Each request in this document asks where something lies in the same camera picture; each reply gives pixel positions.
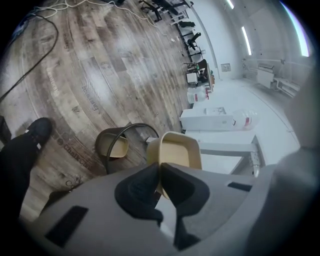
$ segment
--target black pants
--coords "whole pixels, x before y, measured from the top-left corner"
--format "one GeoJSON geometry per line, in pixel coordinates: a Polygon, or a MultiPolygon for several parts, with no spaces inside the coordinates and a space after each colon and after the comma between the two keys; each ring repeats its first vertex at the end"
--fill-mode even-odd
{"type": "Polygon", "coordinates": [[[0,197],[10,219],[19,217],[37,157],[37,146],[27,134],[12,139],[0,152],[0,197]]]}

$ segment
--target black shoe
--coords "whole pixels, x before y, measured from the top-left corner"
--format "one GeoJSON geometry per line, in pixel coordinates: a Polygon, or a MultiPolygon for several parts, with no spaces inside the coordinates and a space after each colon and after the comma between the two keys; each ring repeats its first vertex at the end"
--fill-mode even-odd
{"type": "Polygon", "coordinates": [[[31,136],[36,144],[38,152],[47,143],[52,132],[52,123],[49,118],[42,117],[35,120],[25,131],[25,135],[31,136]]]}

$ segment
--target beige tray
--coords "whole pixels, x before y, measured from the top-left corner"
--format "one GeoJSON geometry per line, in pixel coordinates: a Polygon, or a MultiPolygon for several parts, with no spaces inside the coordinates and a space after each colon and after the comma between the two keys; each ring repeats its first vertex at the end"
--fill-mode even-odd
{"type": "MultiPolygon", "coordinates": [[[[148,164],[173,163],[201,170],[201,155],[198,142],[182,133],[169,131],[149,143],[146,150],[148,164]]],[[[159,182],[157,191],[169,199],[159,182]]]]}

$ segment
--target person's leg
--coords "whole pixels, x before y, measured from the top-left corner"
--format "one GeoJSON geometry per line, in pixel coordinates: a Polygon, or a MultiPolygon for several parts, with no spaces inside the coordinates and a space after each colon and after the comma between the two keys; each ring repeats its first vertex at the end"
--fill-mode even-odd
{"type": "Polygon", "coordinates": [[[48,118],[34,121],[26,133],[9,141],[0,152],[0,179],[8,214],[18,218],[30,183],[30,172],[48,141],[52,124],[48,118]]]}

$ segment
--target laminate floor plank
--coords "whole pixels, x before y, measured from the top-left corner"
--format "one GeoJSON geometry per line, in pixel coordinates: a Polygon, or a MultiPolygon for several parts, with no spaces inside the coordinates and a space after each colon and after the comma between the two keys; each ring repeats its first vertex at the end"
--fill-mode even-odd
{"type": "MultiPolygon", "coordinates": [[[[122,7],[149,17],[138,0],[126,0],[122,7]]],[[[39,216],[51,192],[106,174],[94,149],[101,131],[147,123],[160,136],[180,132],[179,116],[189,107],[183,64],[188,55],[167,14],[154,23],[157,28],[126,10],[85,2],[49,19],[59,30],[55,48],[0,104],[13,137],[37,118],[49,117],[53,123],[20,213],[29,222],[39,216]]],[[[55,36],[50,23],[29,21],[1,60],[0,95],[51,48],[55,36]]],[[[146,163],[145,140],[155,134],[137,128],[126,136],[127,155],[110,164],[115,172],[146,163]]]]}

